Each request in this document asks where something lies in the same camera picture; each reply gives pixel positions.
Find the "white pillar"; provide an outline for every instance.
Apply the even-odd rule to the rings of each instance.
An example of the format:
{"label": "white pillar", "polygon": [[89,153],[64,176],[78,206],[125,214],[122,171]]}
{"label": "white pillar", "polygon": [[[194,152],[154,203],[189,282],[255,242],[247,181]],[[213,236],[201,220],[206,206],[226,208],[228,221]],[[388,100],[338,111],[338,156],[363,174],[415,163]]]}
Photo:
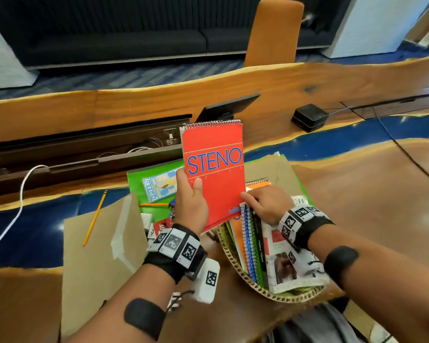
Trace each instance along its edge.
{"label": "white pillar", "polygon": [[429,0],[352,0],[326,57],[396,51]]}
{"label": "white pillar", "polygon": [[38,72],[27,71],[0,34],[0,88],[31,86]]}

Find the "orange chair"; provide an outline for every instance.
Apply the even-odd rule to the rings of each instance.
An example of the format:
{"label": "orange chair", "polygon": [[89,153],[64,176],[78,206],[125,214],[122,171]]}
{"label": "orange chair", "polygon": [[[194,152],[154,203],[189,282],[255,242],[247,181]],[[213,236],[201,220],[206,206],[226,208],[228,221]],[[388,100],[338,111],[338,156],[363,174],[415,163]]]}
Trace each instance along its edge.
{"label": "orange chair", "polygon": [[244,67],[293,63],[303,4],[292,0],[261,0],[252,24]]}

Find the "pencil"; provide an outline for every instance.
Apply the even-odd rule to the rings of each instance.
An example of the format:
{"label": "pencil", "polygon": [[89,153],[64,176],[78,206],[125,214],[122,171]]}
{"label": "pencil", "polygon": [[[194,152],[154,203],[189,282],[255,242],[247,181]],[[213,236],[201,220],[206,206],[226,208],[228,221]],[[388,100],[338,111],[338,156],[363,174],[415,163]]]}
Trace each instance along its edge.
{"label": "pencil", "polygon": [[168,203],[142,203],[139,204],[140,207],[168,207]]}
{"label": "pencil", "polygon": [[99,216],[100,208],[102,208],[103,201],[105,201],[105,196],[107,195],[108,190],[105,190],[103,193],[103,196],[100,200],[99,206],[97,207],[96,215],[94,215],[94,218],[92,219],[92,223],[89,226],[89,230],[87,231],[86,238],[84,239],[83,247],[86,245],[87,241],[89,240],[89,236],[91,235],[92,229],[94,228],[94,225],[96,223],[97,217]]}

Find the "red steno notebook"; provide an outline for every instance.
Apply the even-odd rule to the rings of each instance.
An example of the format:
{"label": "red steno notebook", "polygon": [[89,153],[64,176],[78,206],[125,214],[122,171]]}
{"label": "red steno notebook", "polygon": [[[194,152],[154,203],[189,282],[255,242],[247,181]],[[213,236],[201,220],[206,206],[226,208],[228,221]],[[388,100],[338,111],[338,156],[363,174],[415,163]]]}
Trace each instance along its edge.
{"label": "red steno notebook", "polygon": [[192,185],[203,181],[208,222],[203,232],[240,215],[245,191],[243,125],[240,119],[209,121],[180,127],[184,168]]}

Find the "basket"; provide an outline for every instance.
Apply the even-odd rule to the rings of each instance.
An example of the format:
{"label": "basket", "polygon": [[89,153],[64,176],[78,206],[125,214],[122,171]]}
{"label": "basket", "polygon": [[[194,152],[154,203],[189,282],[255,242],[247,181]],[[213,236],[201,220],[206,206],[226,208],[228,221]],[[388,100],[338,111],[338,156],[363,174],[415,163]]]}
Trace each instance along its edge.
{"label": "basket", "polygon": [[313,300],[315,297],[320,295],[324,290],[324,286],[314,286],[307,288],[297,288],[291,291],[286,291],[281,294],[272,294],[267,289],[264,289],[257,285],[248,274],[243,270],[240,265],[239,256],[235,250],[235,246],[233,245],[233,241],[231,241],[229,232],[227,231],[227,227],[225,224],[220,225],[217,228],[217,235],[219,238],[219,242],[222,245],[222,249],[224,250],[225,255],[229,259],[232,266],[234,266],[235,271],[243,278],[243,280],[256,292],[263,295],[264,297],[282,303],[304,303],[310,300]]}

